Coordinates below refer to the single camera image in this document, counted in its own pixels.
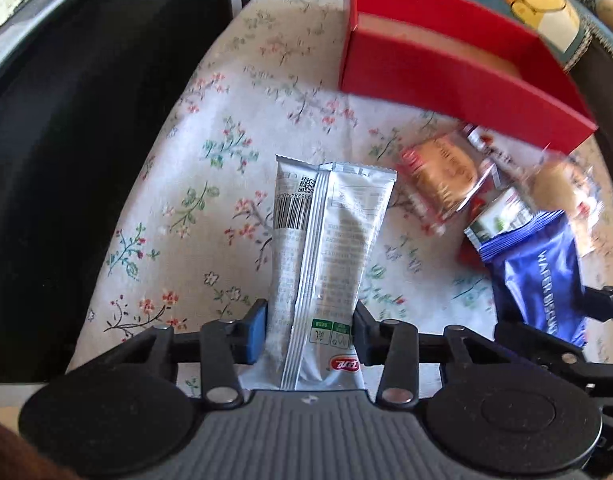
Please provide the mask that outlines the blue wafer biscuit packet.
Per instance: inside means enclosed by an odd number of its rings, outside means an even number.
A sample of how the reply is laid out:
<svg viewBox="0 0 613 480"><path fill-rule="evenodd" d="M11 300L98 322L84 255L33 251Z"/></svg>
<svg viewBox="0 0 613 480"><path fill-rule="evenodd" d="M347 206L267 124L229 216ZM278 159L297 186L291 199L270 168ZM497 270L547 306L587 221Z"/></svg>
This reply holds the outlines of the blue wafer biscuit packet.
<svg viewBox="0 0 613 480"><path fill-rule="evenodd" d="M484 242L497 319L523 323L584 346L585 314L578 252L562 210L541 211L518 229Z"/></svg>

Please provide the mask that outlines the steamed egg cake packet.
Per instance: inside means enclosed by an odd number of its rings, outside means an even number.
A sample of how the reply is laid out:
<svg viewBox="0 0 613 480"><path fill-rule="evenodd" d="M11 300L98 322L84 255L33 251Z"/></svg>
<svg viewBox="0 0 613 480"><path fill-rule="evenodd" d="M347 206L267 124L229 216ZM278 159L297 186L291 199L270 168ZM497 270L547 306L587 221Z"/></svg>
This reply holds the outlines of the steamed egg cake packet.
<svg viewBox="0 0 613 480"><path fill-rule="evenodd" d="M580 257L595 249L593 232L603 210L592 168L563 154L546 152L528 178L531 200L544 211L563 210Z"/></svg>

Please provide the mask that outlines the silver snack bar wrapper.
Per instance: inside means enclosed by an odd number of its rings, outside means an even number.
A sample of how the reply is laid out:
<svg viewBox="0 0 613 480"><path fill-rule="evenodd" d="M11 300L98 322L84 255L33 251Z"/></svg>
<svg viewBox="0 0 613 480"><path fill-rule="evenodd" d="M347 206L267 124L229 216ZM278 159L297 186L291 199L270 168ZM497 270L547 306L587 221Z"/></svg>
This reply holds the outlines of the silver snack bar wrapper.
<svg viewBox="0 0 613 480"><path fill-rule="evenodd" d="M250 389L361 389L352 318L397 175L351 162L276 162L264 350L241 377Z"/></svg>

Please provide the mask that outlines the small white green snack packet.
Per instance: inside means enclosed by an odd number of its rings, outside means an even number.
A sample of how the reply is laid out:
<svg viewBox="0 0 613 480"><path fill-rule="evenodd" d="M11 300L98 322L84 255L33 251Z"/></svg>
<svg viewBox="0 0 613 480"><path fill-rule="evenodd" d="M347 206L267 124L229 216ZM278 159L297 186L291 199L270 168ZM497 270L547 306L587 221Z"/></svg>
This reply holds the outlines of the small white green snack packet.
<svg viewBox="0 0 613 480"><path fill-rule="evenodd" d="M537 211L515 186L505 188L483 206L464 234L476 250L497 235L519 229L533 219Z"/></svg>

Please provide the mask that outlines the white red snack packet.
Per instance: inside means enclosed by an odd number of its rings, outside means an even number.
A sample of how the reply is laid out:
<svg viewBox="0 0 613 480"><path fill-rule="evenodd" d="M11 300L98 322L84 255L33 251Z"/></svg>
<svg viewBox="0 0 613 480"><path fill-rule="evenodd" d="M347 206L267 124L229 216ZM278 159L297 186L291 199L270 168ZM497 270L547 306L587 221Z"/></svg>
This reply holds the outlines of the white red snack packet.
<svg viewBox="0 0 613 480"><path fill-rule="evenodd" d="M542 159L542 151L534 146L503 136L493 130L467 124L462 128L467 141L494 162L508 181L527 186L529 178Z"/></svg>

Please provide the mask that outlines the round meat floss cake packet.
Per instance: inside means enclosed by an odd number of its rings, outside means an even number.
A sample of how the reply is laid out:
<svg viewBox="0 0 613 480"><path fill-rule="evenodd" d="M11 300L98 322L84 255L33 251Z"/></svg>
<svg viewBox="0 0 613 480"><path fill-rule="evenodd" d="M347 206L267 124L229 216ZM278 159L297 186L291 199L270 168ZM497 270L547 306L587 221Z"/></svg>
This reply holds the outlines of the round meat floss cake packet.
<svg viewBox="0 0 613 480"><path fill-rule="evenodd" d="M402 148L395 168L423 227L440 235L492 177L494 162L453 130Z"/></svg>

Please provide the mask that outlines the floral seat cushion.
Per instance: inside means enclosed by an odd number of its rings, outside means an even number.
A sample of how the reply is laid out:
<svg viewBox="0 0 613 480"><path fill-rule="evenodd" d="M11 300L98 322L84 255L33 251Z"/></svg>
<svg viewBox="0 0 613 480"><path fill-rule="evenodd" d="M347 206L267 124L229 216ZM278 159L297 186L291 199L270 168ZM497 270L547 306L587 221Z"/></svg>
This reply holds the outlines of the floral seat cushion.
<svg viewBox="0 0 613 480"><path fill-rule="evenodd" d="M241 318L272 274L276 154L311 164L395 169L403 148L462 129L430 110L337 91L345 0L252 0L204 56L154 141L116 225L68 370L151 326L195 332ZM613 285L613 186L594 138L574 152L603 209L582 283ZM378 320L425 333L461 324L491 337L489 278L459 262L473 249L469 208L425 228L397 186L360 299Z"/></svg>

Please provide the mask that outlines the red cardboard box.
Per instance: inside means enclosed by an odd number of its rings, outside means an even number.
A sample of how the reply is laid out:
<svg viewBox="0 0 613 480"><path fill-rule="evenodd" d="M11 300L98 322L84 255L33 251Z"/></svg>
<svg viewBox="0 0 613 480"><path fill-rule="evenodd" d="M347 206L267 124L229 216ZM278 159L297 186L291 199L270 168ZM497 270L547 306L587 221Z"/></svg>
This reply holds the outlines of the red cardboard box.
<svg viewBox="0 0 613 480"><path fill-rule="evenodd" d="M348 0L343 92L414 105L572 152L595 133L545 42L471 0Z"/></svg>

